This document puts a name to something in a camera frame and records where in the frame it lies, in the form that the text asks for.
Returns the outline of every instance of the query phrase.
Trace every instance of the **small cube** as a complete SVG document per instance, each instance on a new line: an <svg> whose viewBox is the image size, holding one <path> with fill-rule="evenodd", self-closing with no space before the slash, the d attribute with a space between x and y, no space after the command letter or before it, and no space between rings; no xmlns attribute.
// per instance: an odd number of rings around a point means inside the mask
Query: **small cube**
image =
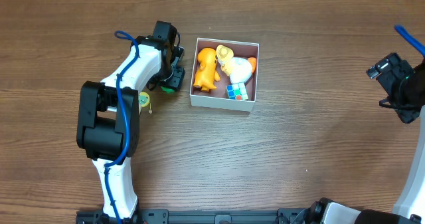
<svg viewBox="0 0 425 224"><path fill-rule="evenodd" d="M231 84L226 87L227 96L233 100L248 100L248 94L243 82L238 84Z"/></svg>

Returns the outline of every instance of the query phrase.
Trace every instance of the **keychain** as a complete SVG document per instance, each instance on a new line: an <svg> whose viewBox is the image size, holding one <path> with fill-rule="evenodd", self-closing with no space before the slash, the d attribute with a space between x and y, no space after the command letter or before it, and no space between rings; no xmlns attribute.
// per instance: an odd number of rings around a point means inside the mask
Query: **keychain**
<svg viewBox="0 0 425 224"><path fill-rule="evenodd" d="M146 92L141 92L139 94L139 105L142 108L147 107L147 105L149 105L149 113L152 114L152 105L151 105L151 98L149 97L149 95Z"/></svg>

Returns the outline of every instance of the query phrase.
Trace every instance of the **cardboard box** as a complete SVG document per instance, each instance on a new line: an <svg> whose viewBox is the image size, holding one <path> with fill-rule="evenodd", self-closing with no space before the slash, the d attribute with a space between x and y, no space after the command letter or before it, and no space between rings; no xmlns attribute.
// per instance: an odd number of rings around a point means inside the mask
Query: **cardboard box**
<svg viewBox="0 0 425 224"><path fill-rule="evenodd" d="M248 100L231 100L227 96L226 87L230 85L229 77L220 69L220 64L217 64L216 70L220 75L220 81L214 82L217 87L216 90L210 92L201 92L200 88L195 88L193 83L195 81L195 73L199 68L198 53L203 48L216 49L218 45L224 45L233 50L235 57L256 57L257 66L248 82L245 83L246 91L248 93ZM216 39L198 38L197 47L195 51L195 60L193 61L193 72L191 82L191 104L193 106L202 106L209 108L224 108L229 110L240 110L250 112L254 107L257 93L257 77L259 68L259 54L260 45L256 43L245 43L237 41L222 41Z"/></svg>

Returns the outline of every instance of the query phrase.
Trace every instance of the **wood grain surface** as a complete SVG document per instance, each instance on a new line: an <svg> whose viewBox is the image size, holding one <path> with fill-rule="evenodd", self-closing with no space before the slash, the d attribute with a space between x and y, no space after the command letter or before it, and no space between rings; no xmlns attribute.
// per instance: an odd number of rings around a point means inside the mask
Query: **wood grain surface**
<svg viewBox="0 0 425 224"><path fill-rule="evenodd" d="M0 223L73 223L103 206L76 145L78 99L127 57L115 30L172 22L192 72L197 37L260 43L251 113L192 107L150 92L132 159L142 207L307 207L320 197L390 211L406 181L418 122L403 124L365 71L397 51L393 30L425 41L424 0L0 0Z"/></svg>

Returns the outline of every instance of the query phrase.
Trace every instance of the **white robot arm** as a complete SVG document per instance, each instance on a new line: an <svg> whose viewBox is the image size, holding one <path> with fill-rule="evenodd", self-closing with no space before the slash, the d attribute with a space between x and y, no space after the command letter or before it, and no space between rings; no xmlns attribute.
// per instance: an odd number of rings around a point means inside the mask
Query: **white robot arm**
<svg viewBox="0 0 425 224"><path fill-rule="evenodd" d="M392 213L415 219L425 217L425 106L420 111L420 134L416 153L410 168L410 173L398 201L395 203ZM357 218L360 211L345 207L339 203L330 202L326 205L321 224L358 224ZM416 223L413 220L405 220L404 223Z"/></svg>
<svg viewBox="0 0 425 224"><path fill-rule="evenodd" d="M132 44L128 57L109 77L101 82L86 82L80 95L77 143L84 148L98 170L104 193L104 208L100 214L103 223L121 223L122 220L136 223L137 196L131 179L131 156L139 140L139 93L152 82L178 91L185 71L177 64L183 58L184 49L174 47L177 30L170 23L158 21L153 36L138 37L134 42L139 48L139 58L126 70L120 81L120 90L129 120L129 150L118 165L107 167L123 152L126 140L125 125L117 95L117 74L136 55ZM116 112L116 119L97 116L97 112Z"/></svg>

